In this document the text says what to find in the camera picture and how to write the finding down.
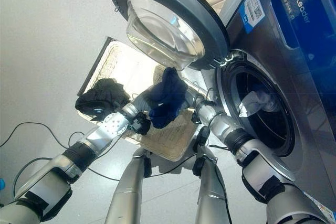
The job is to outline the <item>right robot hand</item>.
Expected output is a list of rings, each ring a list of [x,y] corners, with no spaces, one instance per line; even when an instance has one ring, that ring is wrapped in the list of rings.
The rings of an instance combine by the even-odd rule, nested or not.
[[[188,87],[184,95],[184,101],[181,109],[195,108],[195,104],[198,99],[204,99],[204,96],[194,88]]]

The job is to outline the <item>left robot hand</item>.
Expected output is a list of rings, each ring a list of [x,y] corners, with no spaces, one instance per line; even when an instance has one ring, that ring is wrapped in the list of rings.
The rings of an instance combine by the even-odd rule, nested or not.
[[[151,109],[156,108],[159,105],[159,103],[152,100],[150,96],[152,89],[153,86],[143,91],[131,102],[131,104],[142,112],[150,111]]]

